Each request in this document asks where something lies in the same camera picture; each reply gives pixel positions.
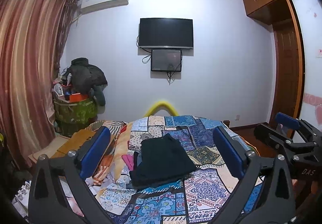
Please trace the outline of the brown wooden wardrobe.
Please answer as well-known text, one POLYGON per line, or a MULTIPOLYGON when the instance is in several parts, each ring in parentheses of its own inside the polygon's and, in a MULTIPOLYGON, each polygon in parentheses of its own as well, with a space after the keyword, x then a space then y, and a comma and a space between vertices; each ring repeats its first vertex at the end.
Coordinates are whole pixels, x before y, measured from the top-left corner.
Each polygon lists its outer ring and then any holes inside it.
POLYGON ((243 0, 248 17, 272 26, 276 56, 273 104, 268 124, 277 129, 277 113, 297 118, 304 92, 304 50, 291 0, 243 0))

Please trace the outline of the dark teal knit pants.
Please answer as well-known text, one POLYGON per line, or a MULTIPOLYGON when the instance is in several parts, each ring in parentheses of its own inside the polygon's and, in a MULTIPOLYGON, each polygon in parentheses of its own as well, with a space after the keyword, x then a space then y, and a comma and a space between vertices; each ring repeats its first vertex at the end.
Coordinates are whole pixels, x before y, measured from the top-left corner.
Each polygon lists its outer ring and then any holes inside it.
POLYGON ((129 175, 134 189, 156 188, 196 171, 179 140, 170 134, 141 142, 141 163, 129 175))

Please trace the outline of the black wall television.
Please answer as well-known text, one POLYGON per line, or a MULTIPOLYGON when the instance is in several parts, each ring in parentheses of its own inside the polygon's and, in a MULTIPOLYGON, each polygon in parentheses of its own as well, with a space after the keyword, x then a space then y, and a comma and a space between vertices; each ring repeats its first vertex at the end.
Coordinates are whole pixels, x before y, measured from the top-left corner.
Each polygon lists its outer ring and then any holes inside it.
POLYGON ((137 42, 143 48, 193 49, 193 20, 141 18, 137 42))

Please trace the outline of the pink cloth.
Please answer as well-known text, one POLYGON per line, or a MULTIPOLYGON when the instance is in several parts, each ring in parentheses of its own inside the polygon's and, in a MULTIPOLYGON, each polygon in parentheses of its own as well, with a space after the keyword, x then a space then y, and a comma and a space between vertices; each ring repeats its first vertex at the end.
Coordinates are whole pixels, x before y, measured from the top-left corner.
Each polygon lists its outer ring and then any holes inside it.
POLYGON ((134 156, 132 154, 124 154, 121 156, 124 163, 127 165, 128 169, 132 171, 134 169, 134 156))

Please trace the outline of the small black wall monitor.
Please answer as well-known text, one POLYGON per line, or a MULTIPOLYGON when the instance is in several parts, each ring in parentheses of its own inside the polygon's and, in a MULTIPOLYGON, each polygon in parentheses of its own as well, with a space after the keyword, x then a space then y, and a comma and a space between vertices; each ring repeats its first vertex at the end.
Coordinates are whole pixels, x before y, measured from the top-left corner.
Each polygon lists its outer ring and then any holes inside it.
POLYGON ((151 52, 152 72, 181 72, 182 51, 153 49, 151 52))

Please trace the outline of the blue patchwork bedspread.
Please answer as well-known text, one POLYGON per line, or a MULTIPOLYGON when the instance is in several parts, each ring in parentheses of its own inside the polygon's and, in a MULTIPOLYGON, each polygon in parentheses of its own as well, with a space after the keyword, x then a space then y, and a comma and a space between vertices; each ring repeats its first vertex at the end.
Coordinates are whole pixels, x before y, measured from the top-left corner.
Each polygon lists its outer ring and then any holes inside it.
POLYGON ((244 150, 251 146, 218 120, 147 116, 131 123, 102 120, 111 146, 91 190, 113 223, 207 223, 237 185, 215 146, 222 127, 244 150))

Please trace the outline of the yellow curved pillow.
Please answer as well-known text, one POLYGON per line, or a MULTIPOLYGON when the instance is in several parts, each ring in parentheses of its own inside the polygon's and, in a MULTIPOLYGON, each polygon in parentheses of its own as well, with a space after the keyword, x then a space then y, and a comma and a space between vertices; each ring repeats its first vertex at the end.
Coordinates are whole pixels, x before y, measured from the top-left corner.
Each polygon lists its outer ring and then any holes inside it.
POLYGON ((167 101, 155 102, 145 113, 144 117, 154 116, 158 111, 165 110, 171 116, 178 116, 178 111, 167 101))

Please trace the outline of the dark grey jacket pile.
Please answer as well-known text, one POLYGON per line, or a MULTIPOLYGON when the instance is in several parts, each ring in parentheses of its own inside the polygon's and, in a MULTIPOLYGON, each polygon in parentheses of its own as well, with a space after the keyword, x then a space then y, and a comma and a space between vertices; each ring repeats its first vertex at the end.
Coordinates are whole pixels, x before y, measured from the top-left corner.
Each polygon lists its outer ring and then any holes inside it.
POLYGON ((87 94, 93 98, 98 106, 105 106, 106 100, 103 90, 107 87, 108 82, 104 72, 89 64, 85 57, 76 58, 71 61, 71 65, 62 75, 62 79, 68 81, 77 93, 87 94))

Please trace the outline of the pink striped curtain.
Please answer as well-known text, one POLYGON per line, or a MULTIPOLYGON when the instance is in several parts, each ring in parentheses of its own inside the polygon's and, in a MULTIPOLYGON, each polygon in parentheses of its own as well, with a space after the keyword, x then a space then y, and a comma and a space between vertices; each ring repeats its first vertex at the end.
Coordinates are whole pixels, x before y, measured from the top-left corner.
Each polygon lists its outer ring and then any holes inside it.
POLYGON ((1 0, 1 132, 20 169, 55 138, 52 84, 77 0, 1 0))

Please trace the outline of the green fabric storage bag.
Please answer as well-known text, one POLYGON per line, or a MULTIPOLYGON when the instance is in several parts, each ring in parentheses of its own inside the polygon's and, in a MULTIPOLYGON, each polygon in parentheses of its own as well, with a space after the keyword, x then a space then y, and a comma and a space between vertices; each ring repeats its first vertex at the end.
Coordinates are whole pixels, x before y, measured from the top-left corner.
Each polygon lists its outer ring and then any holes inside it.
POLYGON ((97 120, 97 104, 93 99, 68 103, 63 100, 54 100, 56 129, 66 137, 88 127, 97 120))

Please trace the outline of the wooden lap desk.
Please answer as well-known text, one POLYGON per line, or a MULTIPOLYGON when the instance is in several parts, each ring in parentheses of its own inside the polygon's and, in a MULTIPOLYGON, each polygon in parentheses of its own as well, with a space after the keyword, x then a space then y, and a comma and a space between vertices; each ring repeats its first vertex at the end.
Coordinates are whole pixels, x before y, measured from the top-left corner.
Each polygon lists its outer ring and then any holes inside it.
POLYGON ((73 134, 71 138, 62 135, 56 136, 54 140, 40 151, 29 155, 31 162, 36 163, 40 155, 45 154, 49 158, 63 157, 70 150, 78 150, 86 141, 89 141, 97 132, 81 129, 73 134))

